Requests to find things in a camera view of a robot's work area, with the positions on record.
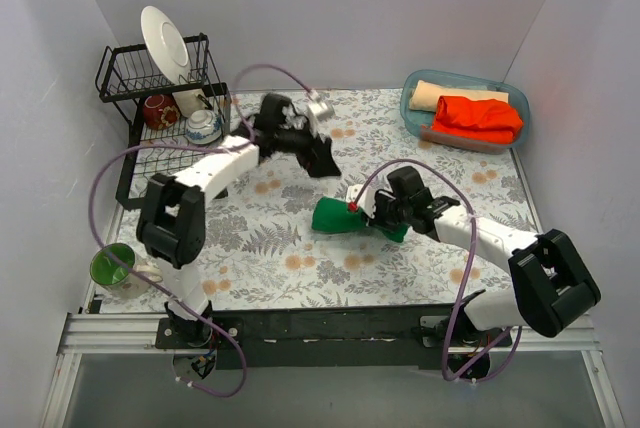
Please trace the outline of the green t shirt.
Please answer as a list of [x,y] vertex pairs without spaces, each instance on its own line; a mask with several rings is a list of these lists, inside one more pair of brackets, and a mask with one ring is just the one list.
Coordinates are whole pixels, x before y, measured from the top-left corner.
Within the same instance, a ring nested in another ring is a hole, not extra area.
[[406,225],[394,229],[375,225],[361,209],[352,212],[345,201],[322,197],[315,205],[311,219],[311,230],[324,234],[348,234],[375,229],[388,240],[402,243],[409,230]]

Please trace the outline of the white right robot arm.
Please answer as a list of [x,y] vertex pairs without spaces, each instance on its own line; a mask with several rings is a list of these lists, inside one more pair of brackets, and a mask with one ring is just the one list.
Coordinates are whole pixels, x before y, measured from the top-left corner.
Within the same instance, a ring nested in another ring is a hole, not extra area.
[[553,338],[600,302],[599,287],[564,232],[539,234],[478,217],[459,200],[433,196],[411,166],[392,171],[387,181],[387,190],[362,186],[351,195],[370,226],[387,233],[411,228],[511,278],[509,288],[472,294],[452,310],[450,331],[460,343],[475,345],[492,329],[515,326]]

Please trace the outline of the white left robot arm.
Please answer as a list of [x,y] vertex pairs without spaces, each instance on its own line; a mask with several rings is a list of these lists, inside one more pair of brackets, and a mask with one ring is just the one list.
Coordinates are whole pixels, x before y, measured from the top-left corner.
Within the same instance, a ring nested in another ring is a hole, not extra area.
[[174,175],[149,180],[136,237],[162,273],[171,330],[188,346],[205,346],[214,332],[211,303],[194,265],[206,241],[208,204],[275,153],[294,155],[312,178],[339,177],[332,140],[318,131],[333,114],[315,91],[302,112],[290,98],[268,93],[258,112],[211,153]]

